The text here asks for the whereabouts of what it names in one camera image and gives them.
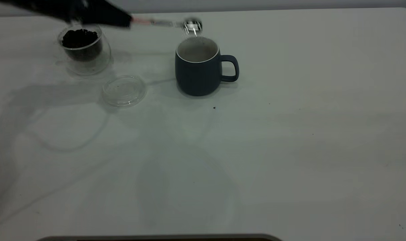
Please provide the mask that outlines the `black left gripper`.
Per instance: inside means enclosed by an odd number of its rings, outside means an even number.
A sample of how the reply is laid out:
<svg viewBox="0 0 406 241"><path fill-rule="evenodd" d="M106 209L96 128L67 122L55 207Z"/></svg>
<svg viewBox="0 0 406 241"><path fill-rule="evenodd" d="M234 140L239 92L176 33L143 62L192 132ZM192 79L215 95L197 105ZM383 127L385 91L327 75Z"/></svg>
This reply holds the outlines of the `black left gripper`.
<svg viewBox="0 0 406 241"><path fill-rule="evenodd" d="M0 0L0 4L24 9L66 23L79 20L88 9L88 23L129 28L133 17L107 0Z"/></svg>

